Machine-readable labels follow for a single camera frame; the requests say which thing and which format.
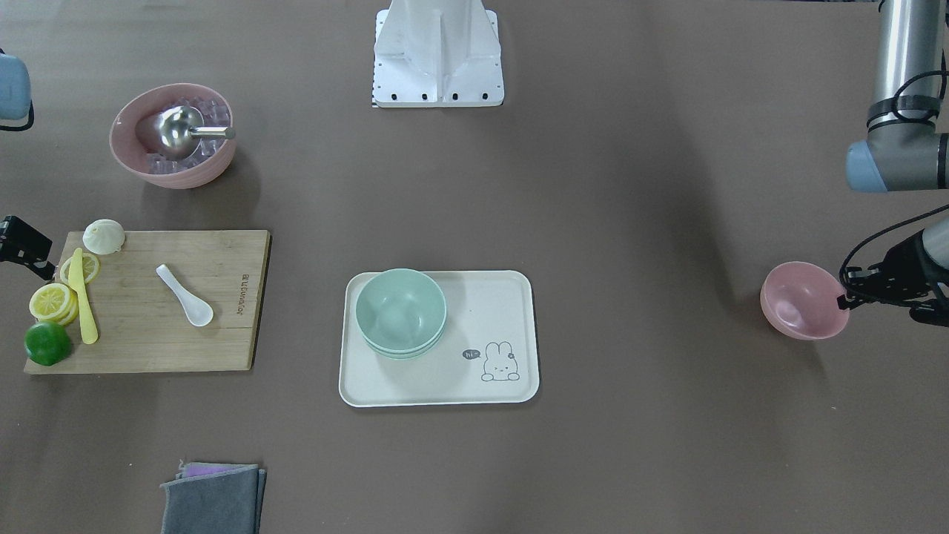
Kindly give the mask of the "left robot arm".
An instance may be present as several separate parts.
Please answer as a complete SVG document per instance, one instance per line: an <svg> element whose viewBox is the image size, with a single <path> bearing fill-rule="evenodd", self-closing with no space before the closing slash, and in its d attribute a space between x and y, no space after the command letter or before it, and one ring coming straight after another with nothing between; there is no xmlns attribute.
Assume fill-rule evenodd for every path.
<svg viewBox="0 0 949 534"><path fill-rule="evenodd" d="M867 136L848 148L850 188L867 193L945 191L947 135L936 121L947 96L945 1L882 1L880 50ZM947 325L947 220L891 247L868 267L848 254L838 278L840 309L881 303L919 323Z"/></svg>

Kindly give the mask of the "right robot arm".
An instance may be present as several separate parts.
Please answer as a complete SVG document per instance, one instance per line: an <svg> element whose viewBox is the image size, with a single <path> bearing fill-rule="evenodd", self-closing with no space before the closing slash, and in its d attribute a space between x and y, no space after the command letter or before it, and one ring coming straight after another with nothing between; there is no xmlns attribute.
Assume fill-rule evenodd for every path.
<svg viewBox="0 0 949 534"><path fill-rule="evenodd" d="M1 50L1 131L28 131L34 121L27 65L19 57Z"/></svg>

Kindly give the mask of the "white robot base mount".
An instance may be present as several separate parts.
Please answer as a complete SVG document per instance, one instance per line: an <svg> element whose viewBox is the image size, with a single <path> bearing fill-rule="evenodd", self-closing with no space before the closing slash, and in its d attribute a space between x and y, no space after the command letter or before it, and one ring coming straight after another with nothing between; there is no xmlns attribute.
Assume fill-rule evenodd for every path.
<svg viewBox="0 0 949 534"><path fill-rule="evenodd" d="M393 1L375 16L377 108L487 108L505 101L497 14L481 1Z"/></svg>

